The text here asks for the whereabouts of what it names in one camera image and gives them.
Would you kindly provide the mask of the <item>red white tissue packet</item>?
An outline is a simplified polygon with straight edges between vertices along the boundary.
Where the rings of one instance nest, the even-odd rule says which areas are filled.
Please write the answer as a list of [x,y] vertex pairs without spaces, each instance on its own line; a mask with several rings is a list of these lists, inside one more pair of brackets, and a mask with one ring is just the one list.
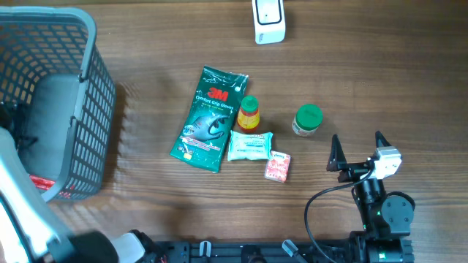
[[264,177],[276,182],[285,183],[289,171],[291,157],[289,154],[272,150],[271,159],[268,160]]

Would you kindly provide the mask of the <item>green 3M gloves packet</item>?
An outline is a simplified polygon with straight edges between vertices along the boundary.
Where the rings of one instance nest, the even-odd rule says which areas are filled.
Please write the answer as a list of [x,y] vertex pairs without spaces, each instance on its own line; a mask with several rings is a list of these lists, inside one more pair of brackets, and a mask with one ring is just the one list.
[[218,172],[249,77],[204,66],[189,114],[170,155]]

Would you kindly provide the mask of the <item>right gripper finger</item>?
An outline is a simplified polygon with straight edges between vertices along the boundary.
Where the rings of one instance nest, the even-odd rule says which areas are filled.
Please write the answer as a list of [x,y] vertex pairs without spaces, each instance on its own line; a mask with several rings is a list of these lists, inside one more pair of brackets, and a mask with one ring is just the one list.
[[347,160],[342,150],[341,142],[337,134],[332,136],[331,153],[327,163],[328,172],[337,172],[347,167]]
[[390,147],[391,144],[385,139],[381,131],[375,132],[376,147]]

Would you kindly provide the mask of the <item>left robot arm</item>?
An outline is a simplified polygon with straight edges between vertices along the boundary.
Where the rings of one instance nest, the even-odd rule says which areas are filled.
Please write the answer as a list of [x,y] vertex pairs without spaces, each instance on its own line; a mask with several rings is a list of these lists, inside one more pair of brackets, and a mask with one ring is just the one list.
[[7,262],[150,262],[152,241],[139,231],[109,239],[74,235],[48,207],[21,163],[13,109],[1,104],[1,245]]

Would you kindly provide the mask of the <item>green lid jar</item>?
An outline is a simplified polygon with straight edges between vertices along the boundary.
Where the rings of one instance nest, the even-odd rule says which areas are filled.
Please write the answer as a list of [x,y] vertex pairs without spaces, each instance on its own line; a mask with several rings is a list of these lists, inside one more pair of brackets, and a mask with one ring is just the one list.
[[322,110],[315,104],[302,105],[292,122],[292,130],[301,137],[312,136],[322,124]]

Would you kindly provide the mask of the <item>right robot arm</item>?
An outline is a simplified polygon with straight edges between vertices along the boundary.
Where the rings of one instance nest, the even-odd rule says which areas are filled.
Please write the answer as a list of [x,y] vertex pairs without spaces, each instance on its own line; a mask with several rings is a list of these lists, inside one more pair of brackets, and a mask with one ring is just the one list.
[[332,136],[327,171],[338,172],[340,183],[352,183],[352,198],[363,223],[345,246],[345,262],[414,262],[412,242],[407,239],[414,218],[415,201],[400,192],[387,192],[383,180],[396,174],[402,155],[380,131],[376,150],[364,162],[347,162],[339,137]]

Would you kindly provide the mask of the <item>sriracha bottle green cap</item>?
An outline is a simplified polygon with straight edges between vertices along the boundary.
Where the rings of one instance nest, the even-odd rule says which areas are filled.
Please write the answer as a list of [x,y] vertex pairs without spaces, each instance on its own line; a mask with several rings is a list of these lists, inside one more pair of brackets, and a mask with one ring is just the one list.
[[254,133],[260,124],[259,103],[254,96],[245,96],[241,101],[237,124],[242,132]]

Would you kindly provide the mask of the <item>red sachet pack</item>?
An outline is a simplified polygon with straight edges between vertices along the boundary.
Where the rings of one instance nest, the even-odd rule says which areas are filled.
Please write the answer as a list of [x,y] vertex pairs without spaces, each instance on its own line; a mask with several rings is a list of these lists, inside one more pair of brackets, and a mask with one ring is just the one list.
[[54,184],[54,180],[49,180],[47,178],[38,177],[36,175],[29,175],[32,183],[41,190],[48,191]]

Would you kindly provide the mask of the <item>mint green wipes packet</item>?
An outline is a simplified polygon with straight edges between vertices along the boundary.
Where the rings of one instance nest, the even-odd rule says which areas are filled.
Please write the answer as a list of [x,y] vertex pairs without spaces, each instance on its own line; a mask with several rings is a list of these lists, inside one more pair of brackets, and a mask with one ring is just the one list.
[[231,131],[227,160],[270,160],[272,159],[272,138],[272,132],[263,134],[242,134],[240,132]]

